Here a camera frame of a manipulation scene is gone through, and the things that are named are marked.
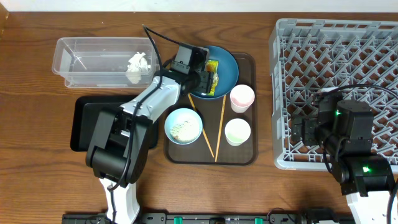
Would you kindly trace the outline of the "yellow snack wrapper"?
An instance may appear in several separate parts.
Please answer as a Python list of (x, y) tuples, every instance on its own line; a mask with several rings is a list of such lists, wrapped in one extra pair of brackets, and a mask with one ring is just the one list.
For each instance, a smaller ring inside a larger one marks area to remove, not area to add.
[(219, 61), (217, 60), (208, 60), (206, 63), (206, 71), (212, 73), (212, 81), (210, 92), (207, 93), (208, 96), (213, 96), (215, 94), (216, 87), (218, 85), (219, 77), (217, 74)]

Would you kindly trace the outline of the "rice food scraps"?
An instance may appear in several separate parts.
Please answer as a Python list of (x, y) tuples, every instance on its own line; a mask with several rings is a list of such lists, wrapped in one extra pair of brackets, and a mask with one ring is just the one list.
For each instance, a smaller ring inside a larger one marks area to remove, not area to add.
[(170, 134), (174, 141), (186, 144), (196, 140), (200, 134), (200, 127), (196, 121), (186, 120), (172, 126)]

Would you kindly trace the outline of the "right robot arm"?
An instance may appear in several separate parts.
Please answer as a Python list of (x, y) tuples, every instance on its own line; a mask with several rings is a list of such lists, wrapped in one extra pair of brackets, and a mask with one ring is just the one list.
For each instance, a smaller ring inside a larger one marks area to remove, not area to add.
[(372, 109), (366, 102), (344, 99), (345, 89), (318, 91), (318, 114), (293, 117), (291, 138), (323, 148), (323, 162), (355, 223), (397, 223), (397, 180), (389, 161), (371, 150)]

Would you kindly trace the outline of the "light blue bowl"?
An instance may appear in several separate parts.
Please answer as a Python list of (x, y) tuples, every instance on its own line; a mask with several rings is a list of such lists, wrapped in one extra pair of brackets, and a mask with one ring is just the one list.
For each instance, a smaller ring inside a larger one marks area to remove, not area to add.
[(196, 141), (202, 134), (203, 122), (192, 109), (180, 108), (172, 111), (164, 124), (165, 134), (175, 144), (187, 145)]

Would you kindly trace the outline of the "light green cup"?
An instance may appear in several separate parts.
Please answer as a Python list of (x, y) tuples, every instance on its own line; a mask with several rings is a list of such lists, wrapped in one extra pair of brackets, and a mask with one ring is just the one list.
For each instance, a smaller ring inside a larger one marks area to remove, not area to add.
[(239, 146), (249, 139), (251, 127), (247, 121), (235, 118), (226, 123), (224, 133), (229, 145)]

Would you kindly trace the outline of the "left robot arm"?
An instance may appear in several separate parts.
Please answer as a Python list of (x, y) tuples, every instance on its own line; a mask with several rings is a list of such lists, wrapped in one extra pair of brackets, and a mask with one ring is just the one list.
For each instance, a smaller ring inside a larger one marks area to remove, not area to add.
[(106, 192), (106, 223), (135, 222), (140, 212), (136, 182), (147, 161), (152, 126), (181, 96), (210, 90), (209, 56), (206, 47), (179, 43), (175, 57), (160, 64), (142, 93), (99, 112), (85, 161)]

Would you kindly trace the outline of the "pink cup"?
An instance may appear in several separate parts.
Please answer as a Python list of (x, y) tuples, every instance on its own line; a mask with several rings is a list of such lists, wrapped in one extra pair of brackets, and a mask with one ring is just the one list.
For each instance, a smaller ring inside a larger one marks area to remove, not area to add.
[(245, 112), (254, 102), (255, 92), (248, 85), (237, 85), (230, 93), (231, 109), (235, 113)]

